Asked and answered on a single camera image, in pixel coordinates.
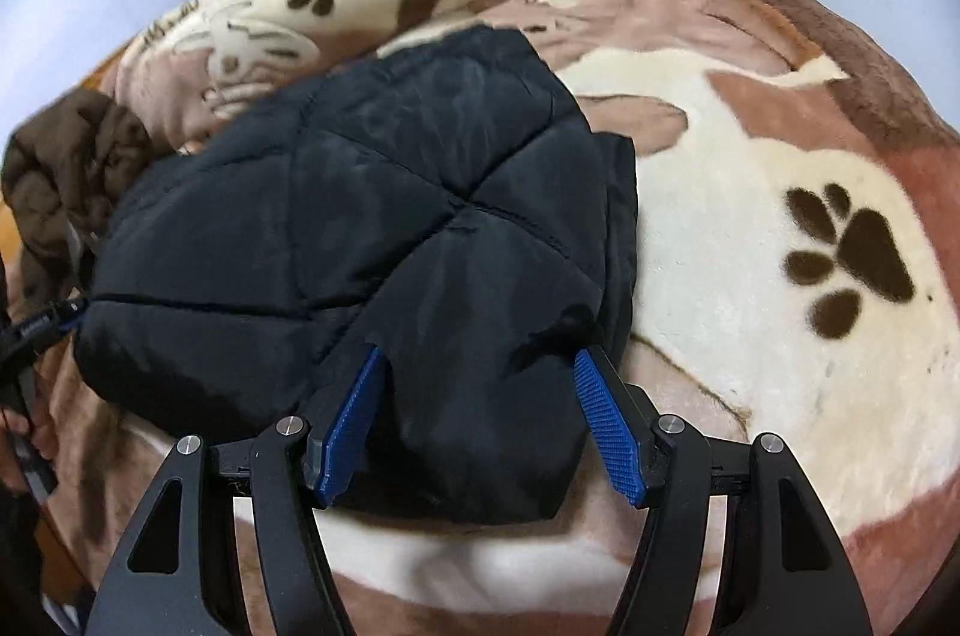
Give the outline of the person's left hand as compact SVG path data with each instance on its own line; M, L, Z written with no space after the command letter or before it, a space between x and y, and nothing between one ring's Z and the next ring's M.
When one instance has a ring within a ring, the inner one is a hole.
M2 412L11 410L16 415L22 416L29 423L31 431L36 431L36 423L32 416L36 402L36 382L31 371L25 371L20 379L11 381L8 388L2 391ZM32 434L13 433L10 436L10 446L21 477L25 480L26 488L34 501L39 506L44 506L59 485L59 478L53 470L52 462L34 446Z

